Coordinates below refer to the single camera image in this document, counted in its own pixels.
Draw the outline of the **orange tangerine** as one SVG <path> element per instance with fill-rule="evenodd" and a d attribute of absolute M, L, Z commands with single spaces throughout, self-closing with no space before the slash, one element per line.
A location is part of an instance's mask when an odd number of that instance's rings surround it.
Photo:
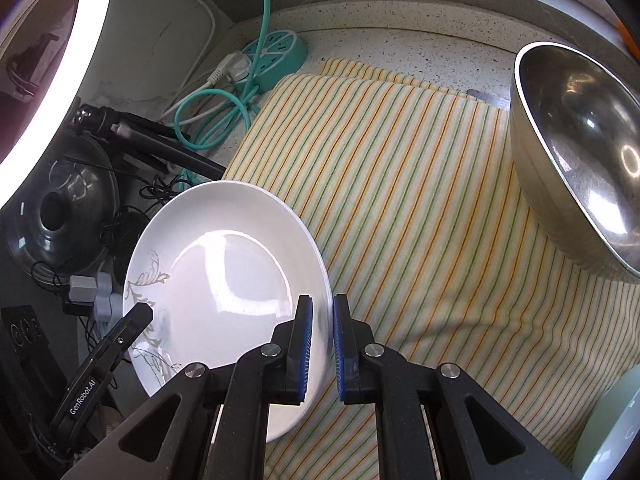
<path fill-rule="evenodd" d="M 640 48 L 634 41 L 634 38 L 631 37 L 630 32 L 628 32 L 628 29 L 626 29 L 623 22 L 617 21 L 616 28 L 618 30 L 618 33 L 620 34 L 620 39 L 623 40 L 623 44 L 627 51 L 633 58 L 635 58 L 636 60 L 640 60 Z"/>

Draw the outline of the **black tripod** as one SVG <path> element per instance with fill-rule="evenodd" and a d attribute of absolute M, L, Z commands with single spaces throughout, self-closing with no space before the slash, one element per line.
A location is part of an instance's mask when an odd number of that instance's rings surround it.
<path fill-rule="evenodd" d="M 160 171 L 161 160 L 214 181 L 226 171 L 218 162 L 177 143 L 171 128 L 135 114 L 82 103 L 70 116 L 70 124 Z"/>

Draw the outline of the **teal power strip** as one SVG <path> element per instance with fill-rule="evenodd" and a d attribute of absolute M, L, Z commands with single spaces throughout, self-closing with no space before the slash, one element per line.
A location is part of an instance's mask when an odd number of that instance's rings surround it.
<path fill-rule="evenodd" d="M 258 40 L 248 44 L 242 53 L 251 61 L 257 55 Z M 307 48 L 297 32 L 280 29 L 270 32 L 258 56 L 253 84 L 259 93 L 271 91 L 285 76 L 296 73 L 306 62 Z"/>

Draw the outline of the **white plug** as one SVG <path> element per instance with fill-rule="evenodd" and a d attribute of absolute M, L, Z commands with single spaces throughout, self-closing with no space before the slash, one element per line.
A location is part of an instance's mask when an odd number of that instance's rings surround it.
<path fill-rule="evenodd" d="M 228 77 L 232 82 L 238 82 L 250 73 L 252 60 L 240 51 L 227 54 L 217 67 L 208 75 L 206 81 L 210 86 L 218 84 L 222 78 Z"/>

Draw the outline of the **white power adapter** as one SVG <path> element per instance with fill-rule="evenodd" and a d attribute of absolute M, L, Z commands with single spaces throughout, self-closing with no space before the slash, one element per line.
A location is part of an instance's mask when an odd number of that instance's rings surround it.
<path fill-rule="evenodd" d="M 122 317 L 122 295 L 114 289 L 111 274 L 71 275 L 68 299 L 74 306 L 89 307 L 98 322 L 108 323 Z"/>

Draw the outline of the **glass pot lid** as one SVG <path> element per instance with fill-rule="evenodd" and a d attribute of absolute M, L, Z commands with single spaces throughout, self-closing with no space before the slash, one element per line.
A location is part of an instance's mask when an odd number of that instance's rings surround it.
<path fill-rule="evenodd" d="M 56 135 L 25 183 L 2 210 L 6 244 L 36 281 L 67 283 L 93 274 L 107 256 L 101 234 L 119 208 L 104 149 L 91 136 Z"/>

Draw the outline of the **large steel bowl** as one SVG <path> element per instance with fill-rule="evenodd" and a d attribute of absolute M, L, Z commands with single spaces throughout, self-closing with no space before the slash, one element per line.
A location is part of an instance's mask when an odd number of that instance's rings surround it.
<path fill-rule="evenodd" d="M 639 281 L 639 101 L 608 68 L 551 41 L 518 51 L 509 136 L 544 232 L 608 280 Z"/>

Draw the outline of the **striped yellow cloth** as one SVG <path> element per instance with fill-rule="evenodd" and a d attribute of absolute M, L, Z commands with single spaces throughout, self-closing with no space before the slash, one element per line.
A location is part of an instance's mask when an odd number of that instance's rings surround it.
<path fill-rule="evenodd" d="M 302 219 L 331 287 L 413 363 L 461 366 L 563 464 L 639 361 L 639 289 L 567 259 L 504 110 L 344 58 L 283 78 L 226 176 Z"/>

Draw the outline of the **plain white plate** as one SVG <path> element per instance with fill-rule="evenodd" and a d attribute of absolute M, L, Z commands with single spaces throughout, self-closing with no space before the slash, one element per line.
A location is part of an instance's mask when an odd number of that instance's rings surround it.
<path fill-rule="evenodd" d="M 318 400 L 332 351 L 326 267 L 302 220 L 263 188 L 238 181 L 200 184 L 152 218 L 128 264 L 122 308 L 138 302 L 152 322 L 129 349 L 142 388 L 154 394 L 190 363 L 235 362 L 312 300 L 305 401 L 273 405 L 267 439 L 294 429 Z"/>

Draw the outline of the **pale green ceramic bowl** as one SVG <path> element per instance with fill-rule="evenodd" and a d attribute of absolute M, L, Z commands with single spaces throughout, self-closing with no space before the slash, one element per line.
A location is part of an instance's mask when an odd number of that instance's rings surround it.
<path fill-rule="evenodd" d="M 577 479 L 613 479 L 635 443 L 639 443 L 638 365 L 594 406 L 576 446 L 572 471 Z"/>

